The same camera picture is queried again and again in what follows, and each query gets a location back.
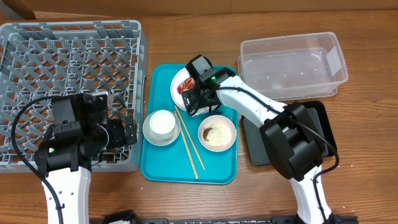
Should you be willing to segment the grey shallow bowl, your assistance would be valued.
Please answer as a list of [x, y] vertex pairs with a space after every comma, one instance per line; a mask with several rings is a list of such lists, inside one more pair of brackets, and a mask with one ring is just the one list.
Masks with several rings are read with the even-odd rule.
[[180, 123], [179, 123], [179, 121], [178, 121], [177, 116], [176, 116], [174, 113], [171, 112], [171, 113], [174, 115], [174, 117], [175, 117], [175, 124], [176, 124], [175, 129], [174, 129], [174, 134], [173, 134], [173, 136], [172, 136], [170, 139], [163, 139], [163, 140], [161, 140], [161, 139], [155, 139], [155, 138], [153, 138], [153, 137], [150, 135], [149, 120], [150, 120], [150, 117], [151, 117], [152, 113], [151, 113], [151, 114], [145, 119], [145, 121], [144, 121], [143, 128], [142, 128], [143, 133], [144, 133], [144, 137], [145, 137], [151, 144], [153, 144], [153, 145], [155, 145], [155, 146], [166, 146], [166, 145], [169, 145], [169, 144], [173, 143], [173, 142], [178, 138], [178, 135], [180, 134], [180, 129], [181, 129]]

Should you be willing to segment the red snack wrapper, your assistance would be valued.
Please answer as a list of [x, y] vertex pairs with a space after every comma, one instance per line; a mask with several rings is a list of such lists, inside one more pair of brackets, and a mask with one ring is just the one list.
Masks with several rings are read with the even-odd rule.
[[187, 78], [177, 86], [177, 92], [181, 95], [184, 91], [196, 88], [196, 83], [193, 78]]

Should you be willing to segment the white paper cup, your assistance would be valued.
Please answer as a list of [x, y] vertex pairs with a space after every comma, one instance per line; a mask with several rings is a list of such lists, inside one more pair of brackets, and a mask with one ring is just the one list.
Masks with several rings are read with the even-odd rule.
[[167, 110], [153, 112], [149, 120], [150, 135], [155, 139], [170, 139], [175, 126], [175, 117]]

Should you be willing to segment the brown food scrap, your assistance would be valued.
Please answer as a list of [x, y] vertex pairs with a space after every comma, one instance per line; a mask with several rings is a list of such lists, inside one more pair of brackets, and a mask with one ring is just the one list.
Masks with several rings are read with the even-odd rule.
[[202, 132], [202, 138], [207, 141], [208, 140], [208, 134], [213, 128], [205, 128]]

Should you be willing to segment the pink bowl with rice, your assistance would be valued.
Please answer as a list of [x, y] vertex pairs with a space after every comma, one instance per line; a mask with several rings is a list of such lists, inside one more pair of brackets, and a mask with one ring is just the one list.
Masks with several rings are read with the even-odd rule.
[[198, 138], [209, 151], [223, 152], [235, 143], [236, 127], [227, 117], [212, 115], [200, 123]]

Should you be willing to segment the pile of rice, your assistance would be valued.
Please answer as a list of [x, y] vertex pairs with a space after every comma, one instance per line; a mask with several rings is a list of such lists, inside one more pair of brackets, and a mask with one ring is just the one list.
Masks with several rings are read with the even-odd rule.
[[212, 121], [205, 128], [213, 128], [208, 134], [208, 140], [204, 140], [207, 147], [225, 147], [229, 143], [231, 134], [226, 124], [220, 121]]

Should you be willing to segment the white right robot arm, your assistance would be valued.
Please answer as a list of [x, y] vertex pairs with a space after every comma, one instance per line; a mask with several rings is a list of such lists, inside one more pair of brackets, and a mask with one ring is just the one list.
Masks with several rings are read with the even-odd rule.
[[322, 167], [323, 154], [337, 155], [333, 138], [326, 135], [329, 121], [312, 117], [305, 104], [287, 105], [265, 97], [226, 67], [185, 69], [196, 84], [182, 93], [188, 115], [221, 105], [242, 114], [258, 128], [271, 165], [290, 181], [301, 222], [330, 223], [332, 212], [321, 179], [330, 171]]

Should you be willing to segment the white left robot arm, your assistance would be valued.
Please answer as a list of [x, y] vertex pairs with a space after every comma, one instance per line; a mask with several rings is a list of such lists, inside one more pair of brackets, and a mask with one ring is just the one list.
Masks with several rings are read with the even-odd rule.
[[113, 96], [107, 91], [58, 96], [51, 100], [54, 122], [35, 152], [44, 188], [48, 222], [88, 223], [92, 160], [107, 149], [137, 142], [132, 116], [109, 119]]

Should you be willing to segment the large white round plate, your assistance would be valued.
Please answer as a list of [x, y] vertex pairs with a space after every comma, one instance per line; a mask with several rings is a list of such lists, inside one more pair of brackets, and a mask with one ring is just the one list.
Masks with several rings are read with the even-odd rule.
[[174, 103], [181, 110], [186, 111], [182, 93], [188, 90], [194, 90], [196, 87], [195, 80], [190, 77], [185, 67], [181, 68], [173, 77], [170, 84], [170, 93]]

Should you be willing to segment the right wooden chopstick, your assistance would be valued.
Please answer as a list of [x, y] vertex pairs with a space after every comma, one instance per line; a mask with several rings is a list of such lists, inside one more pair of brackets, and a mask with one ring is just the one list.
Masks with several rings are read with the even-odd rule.
[[182, 118], [182, 115], [180, 114], [180, 111], [179, 111], [178, 106], [177, 106], [177, 105], [174, 105], [174, 108], [175, 108], [175, 110], [176, 110], [176, 112], [177, 112], [177, 114], [178, 114], [178, 116], [179, 116], [179, 118], [180, 118], [180, 120], [181, 120], [181, 122], [182, 122], [182, 124], [183, 124], [184, 130], [185, 130], [185, 132], [187, 133], [187, 136], [188, 136], [188, 138], [189, 138], [189, 140], [190, 140], [190, 142], [191, 142], [191, 144], [192, 144], [192, 146], [193, 146], [193, 149], [194, 149], [194, 151], [195, 151], [195, 154], [197, 155], [197, 158], [198, 158], [198, 160], [200, 161], [200, 164], [201, 164], [203, 170], [206, 170], [206, 169], [205, 169], [205, 166], [204, 166], [204, 163], [203, 163], [203, 161], [202, 161], [202, 159], [201, 159], [201, 156], [200, 156], [200, 154], [199, 154], [199, 152], [198, 152], [198, 150], [197, 150], [197, 147], [196, 147], [195, 143], [193, 142], [193, 139], [192, 139], [192, 137], [191, 137], [191, 135], [190, 135], [190, 133], [189, 133], [189, 131], [188, 131], [188, 128], [187, 128], [187, 126], [186, 126], [186, 124], [185, 124], [185, 122], [184, 122], [184, 120], [183, 120], [183, 118]]

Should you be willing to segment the wooden chopstick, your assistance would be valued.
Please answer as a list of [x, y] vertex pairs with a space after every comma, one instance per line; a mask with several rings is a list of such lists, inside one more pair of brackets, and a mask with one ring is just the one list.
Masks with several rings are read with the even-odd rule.
[[192, 159], [192, 155], [191, 155], [191, 153], [190, 153], [190, 149], [189, 149], [189, 146], [188, 146], [188, 144], [187, 144], [187, 140], [186, 140], [184, 131], [183, 131], [183, 129], [182, 129], [182, 127], [183, 127], [183, 125], [182, 125], [182, 117], [181, 117], [181, 115], [180, 115], [180, 112], [179, 112], [179, 110], [178, 110], [178, 107], [177, 107], [176, 105], [175, 105], [174, 107], [175, 107], [175, 114], [177, 115], [178, 120], [179, 120], [179, 123], [181, 124], [180, 133], [181, 133], [181, 136], [182, 136], [182, 139], [183, 139], [183, 143], [184, 143], [184, 146], [185, 146], [185, 149], [186, 149], [188, 158], [189, 158], [189, 160], [190, 160], [190, 164], [191, 164], [191, 167], [192, 167], [192, 170], [193, 170], [195, 179], [198, 180], [197, 170], [196, 170], [194, 161], [193, 161], [193, 159]]
[[204, 166], [204, 163], [203, 163], [203, 161], [202, 161], [202, 159], [201, 159], [201, 156], [200, 156], [200, 154], [199, 154], [199, 152], [198, 152], [198, 150], [197, 150], [197, 147], [196, 147], [195, 143], [193, 142], [193, 139], [192, 139], [192, 137], [191, 137], [191, 135], [190, 135], [190, 133], [189, 133], [189, 131], [188, 131], [188, 128], [187, 128], [187, 126], [186, 126], [186, 124], [185, 124], [185, 122], [184, 122], [184, 120], [183, 120], [183, 118], [182, 118], [182, 115], [180, 114], [180, 111], [179, 111], [178, 106], [177, 106], [177, 105], [174, 105], [174, 108], [175, 108], [175, 110], [176, 110], [176, 112], [177, 112], [177, 114], [178, 114], [178, 116], [179, 116], [179, 118], [180, 118], [180, 120], [181, 120], [181, 122], [182, 122], [182, 124], [183, 124], [184, 130], [185, 130], [185, 132], [187, 133], [187, 136], [188, 136], [188, 138], [189, 138], [189, 140], [190, 140], [190, 142], [191, 142], [191, 144], [192, 144], [192, 146], [193, 146], [193, 149], [194, 149], [194, 151], [195, 151], [195, 154], [197, 155], [197, 158], [198, 158], [198, 160], [200, 161], [200, 164], [201, 164], [203, 170], [206, 170], [206, 169], [205, 169], [205, 166]]

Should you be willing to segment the teal plastic tray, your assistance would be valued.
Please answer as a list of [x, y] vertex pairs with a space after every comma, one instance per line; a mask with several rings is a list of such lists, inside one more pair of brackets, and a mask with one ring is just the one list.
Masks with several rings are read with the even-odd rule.
[[[185, 67], [184, 64], [165, 63], [155, 68], [150, 84], [147, 115], [157, 110], [175, 111], [170, 84], [175, 74], [183, 67]], [[195, 179], [181, 136], [166, 146], [155, 146], [145, 139], [141, 158], [143, 176], [149, 180], [161, 182], [217, 185], [230, 183], [237, 173], [238, 141], [235, 140], [235, 143], [226, 151], [209, 151], [198, 138], [199, 125], [209, 116], [209, 113], [198, 113], [194, 117], [189, 117], [186, 111], [181, 109], [179, 111], [206, 170], [203, 170], [189, 138], [186, 140], [197, 170], [198, 180]]]

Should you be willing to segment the left wooden chopstick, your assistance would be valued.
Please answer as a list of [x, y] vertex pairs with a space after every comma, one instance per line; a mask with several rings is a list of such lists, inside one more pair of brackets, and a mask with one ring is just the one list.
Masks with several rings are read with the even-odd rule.
[[181, 115], [180, 115], [180, 112], [179, 112], [179, 110], [178, 110], [178, 107], [177, 107], [176, 105], [175, 105], [174, 107], [175, 107], [175, 114], [177, 115], [178, 120], [179, 120], [179, 123], [181, 124], [180, 133], [181, 133], [181, 136], [182, 136], [182, 139], [183, 139], [183, 143], [184, 143], [184, 146], [185, 146], [185, 149], [186, 149], [188, 158], [189, 158], [189, 160], [190, 160], [190, 164], [191, 164], [191, 167], [192, 167], [192, 170], [193, 170], [195, 179], [198, 180], [197, 170], [196, 170], [194, 161], [193, 161], [193, 159], [192, 159], [192, 155], [191, 155], [191, 153], [190, 153], [190, 149], [189, 149], [189, 146], [188, 146], [188, 144], [187, 144], [187, 140], [186, 140], [184, 131], [183, 131], [183, 129], [182, 129], [182, 127], [183, 127], [183, 125], [182, 125], [182, 117], [181, 117]]

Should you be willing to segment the clear plastic bin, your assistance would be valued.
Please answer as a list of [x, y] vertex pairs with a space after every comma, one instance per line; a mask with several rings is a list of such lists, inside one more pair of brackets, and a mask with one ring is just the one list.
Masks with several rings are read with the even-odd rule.
[[248, 86], [278, 101], [333, 96], [348, 81], [345, 58], [332, 32], [245, 40], [238, 73]]

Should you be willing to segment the black plastic tray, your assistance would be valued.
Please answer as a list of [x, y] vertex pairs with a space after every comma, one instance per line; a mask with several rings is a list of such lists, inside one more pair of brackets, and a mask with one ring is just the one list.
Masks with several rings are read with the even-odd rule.
[[[302, 104], [306, 107], [310, 117], [314, 119], [314, 125], [319, 135], [323, 136], [337, 149], [323, 103], [321, 101], [306, 101], [302, 102]], [[242, 116], [242, 123], [251, 163], [254, 166], [271, 165], [259, 128], [244, 116]]]

